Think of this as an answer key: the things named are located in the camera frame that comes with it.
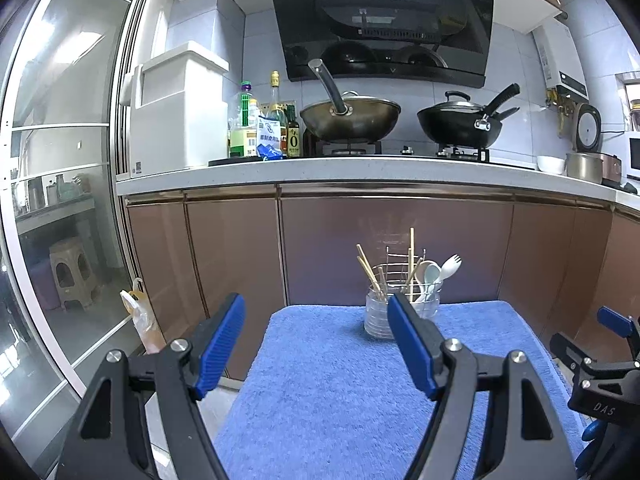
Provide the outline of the blue gloved right hand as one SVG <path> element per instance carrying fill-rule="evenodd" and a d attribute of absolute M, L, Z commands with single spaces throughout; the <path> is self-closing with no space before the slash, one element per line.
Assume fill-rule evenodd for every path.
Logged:
<path fill-rule="evenodd" d="M 582 433 L 582 440 L 588 445 L 582 450 L 575 460 L 577 478 L 580 479 L 588 474 L 596 460 L 597 454 L 602 445 L 608 423 L 605 420 L 596 419 L 585 428 Z"/>

